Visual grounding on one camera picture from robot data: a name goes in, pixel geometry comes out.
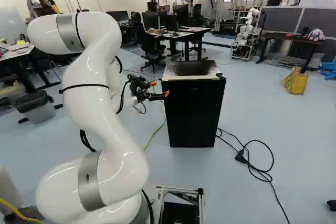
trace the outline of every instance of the floor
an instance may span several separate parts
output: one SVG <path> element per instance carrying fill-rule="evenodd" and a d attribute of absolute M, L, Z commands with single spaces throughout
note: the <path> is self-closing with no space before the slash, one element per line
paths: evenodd
<path fill-rule="evenodd" d="M 328 199 L 336 198 L 336 82 L 311 73 L 305 94 L 291 95 L 281 84 L 290 70 L 231 60 L 228 48 L 205 48 L 203 56 L 214 59 L 227 78 L 219 127 L 242 142 L 257 139 L 270 146 L 275 156 L 270 172 L 273 185 L 292 224 L 336 223 L 336 214 L 325 206 Z M 124 69 L 139 71 L 144 63 L 139 57 L 141 53 L 141 49 L 120 49 L 118 56 Z M 191 55 L 191 59 L 195 58 L 196 54 Z M 160 77 L 162 72 L 158 69 L 156 76 Z M 144 73 L 148 80 L 156 78 L 150 70 Z M 47 89 L 56 103 L 62 102 L 60 88 Z M 146 106 L 146 115 L 133 109 L 120 113 L 123 125 L 141 146 L 164 120 L 161 102 L 146 102 Z M 64 109 L 59 109 L 52 120 L 38 125 L 18 125 L 21 117 L 15 110 L 0 116 L 0 164 L 9 170 L 24 195 L 25 205 L 31 205 L 37 183 L 46 171 L 88 151 L 80 141 L 79 129 Z M 223 137 L 238 147 L 232 137 Z M 94 148 L 103 148 L 95 136 L 88 138 Z M 250 151 L 251 162 L 268 168 L 271 159 L 264 147 L 252 145 Z M 165 125 L 146 155 L 150 183 L 204 188 L 206 223 L 286 223 L 270 186 L 253 178 L 220 140 L 214 148 L 170 148 Z"/>

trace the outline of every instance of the yellow cable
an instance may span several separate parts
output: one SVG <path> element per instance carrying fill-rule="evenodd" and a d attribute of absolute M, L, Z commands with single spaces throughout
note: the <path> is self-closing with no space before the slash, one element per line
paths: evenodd
<path fill-rule="evenodd" d="M 144 151 L 146 151 L 146 149 L 148 148 L 149 144 L 151 143 L 151 141 L 152 141 L 152 139 L 154 138 L 154 136 L 156 135 L 156 133 L 157 133 L 157 132 L 164 126 L 164 124 L 166 123 L 166 116 L 165 116 L 165 114 L 163 113 L 162 110 L 161 110 L 161 112 L 162 112 L 162 114 L 164 115 L 164 122 L 161 124 L 160 127 L 158 127 L 158 128 L 154 131 L 154 133 L 152 134 L 151 138 L 148 140 L 148 142 L 147 142 L 145 148 L 143 149 Z"/>
<path fill-rule="evenodd" d="M 40 220 L 38 220 L 38 219 L 28 218 L 28 217 L 24 216 L 11 203 L 9 203 L 8 201 L 6 201 L 3 198 L 0 198 L 0 203 L 2 203 L 3 205 L 5 205 L 6 207 L 9 207 L 16 215 L 18 215 L 23 220 L 26 220 L 26 221 L 29 221 L 29 222 L 36 222 L 36 223 L 39 223 L 39 224 L 43 224 L 43 222 L 40 221 Z"/>

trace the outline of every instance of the desk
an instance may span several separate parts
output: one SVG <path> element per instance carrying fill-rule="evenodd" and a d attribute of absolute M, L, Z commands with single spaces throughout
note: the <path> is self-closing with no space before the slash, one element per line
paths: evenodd
<path fill-rule="evenodd" d="M 265 42 L 264 42 L 263 48 L 261 50 L 260 58 L 256 62 L 256 64 L 259 64 L 259 63 L 261 63 L 261 62 L 263 62 L 265 60 L 264 54 L 265 54 L 265 51 L 266 51 L 267 44 L 268 44 L 268 42 L 271 39 L 291 40 L 291 41 L 295 41 L 295 42 L 305 43 L 305 44 L 311 45 L 312 49 L 311 49 L 311 51 L 310 51 L 310 53 L 308 55 L 306 63 L 304 64 L 304 66 L 301 69 L 301 73 L 305 73 L 305 71 L 307 70 L 308 65 L 309 65 L 309 63 L 311 61 L 311 58 L 313 57 L 313 55 L 315 53 L 316 48 L 320 44 L 322 44 L 322 41 L 313 41 L 313 40 L 308 40 L 308 39 L 302 38 L 302 37 L 295 37 L 295 36 L 286 37 L 286 34 L 283 34 L 283 33 L 264 33 L 261 36 L 265 38 Z"/>
<path fill-rule="evenodd" d="M 208 27 L 192 27 L 187 26 L 186 28 L 179 28 L 179 31 L 186 31 L 188 33 L 193 33 L 196 35 L 198 45 L 197 45 L 197 60 L 202 59 L 202 43 L 203 43 L 203 36 L 205 33 L 211 31 L 211 28 Z"/>
<path fill-rule="evenodd" d="M 29 47 L 17 50 L 16 52 L 10 51 L 5 53 L 0 59 L 0 63 L 9 66 L 12 69 L 12 71 L 16 73 L 18 80 L 26 88 L 27 93 L 35 93 L 37 90 L 49 88 L 60 84 L 60 82 L 50 83 L 45 74 L 43 73 L 43 70 L 38 64 L 38 62 L 34 60 L 32 57 L 30 57 L 34 53 L 34 48 L 35 47 L 33 45 L 30 45 Z M 37 73 L 45 83 L 44 86 L 39 87 L 37 89 L 35 88 L 35 86 L 31 82 L 29 74 L 22 65 L 22 61 L 24 60 L 29 60 L 31 62 L 31 64 L 36 69 Z"/>
<path fill-rule="evenodd" d="M 172 34 L 157 34 L 157 33 L 148 33 L 149 35 L 156 36 L 156 38 L 168 39 L 170 41 L 171 53 L 174 54 L 176 51 L 176 42 L 184 42 L 184 60 L 189 61 L 189 42 L 194 39 L 194 33 L 185 33 L 185 32 L 177 32 L 178 36 L 174 36 Z"/>

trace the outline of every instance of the blue object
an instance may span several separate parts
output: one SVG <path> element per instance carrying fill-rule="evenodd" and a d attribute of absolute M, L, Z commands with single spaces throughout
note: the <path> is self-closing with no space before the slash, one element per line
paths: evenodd
<path fill-rule="evenodd" d="M 336 62 L 322 62 L 321 74 L 327 81 L 336 79 Z"/>

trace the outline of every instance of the white robot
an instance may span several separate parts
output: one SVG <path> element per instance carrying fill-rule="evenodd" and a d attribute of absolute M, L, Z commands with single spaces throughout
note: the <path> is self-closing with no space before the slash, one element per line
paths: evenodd
<path fill-rule="evenodd" d="M 28 34 L 46 53 L 83 52 L 64 74 L 64 105 L 81 129 L 105 143 L 101 152 L 58 165 L 43 177 L 36 193 L 39 211 L 57 224 L 138 223 L 149 165 L 115 113 L 119 68 L 110 62 L 121 45 L 117 22 L 104 13 L 48 15 L 34 19 Z M 129 97 L 124 106 L 136 103 Z"/>
<path fill-rule="evenodd" d="M 260 11 L 258 9 L 255 9 L 252 7 L 246 17 L 243 17 L 243 19 L 246 19 L 245 25 L 240 27 L 240 35 L 243 39 L 247 39 L 248 35 L 252 33 L 253 26 L 251 25 L 252 21 L 254 20 L 255 16 L 258 16 Z"/>
<path fill-rule="evenodd" d="M 253 34 L 252 21 L 259 14 L 260 11 L 252 7 L 246 17 L 240 18 L 241 21 L 245 21 L 245 23 L 242 22 L 242 24 L 240 24 L 240 33 L 237 34 L 236 40 L 231 45 L 230 55 L 232 58 L 242 60 L 251 59 L 258 37 L 257 34 Z"/>

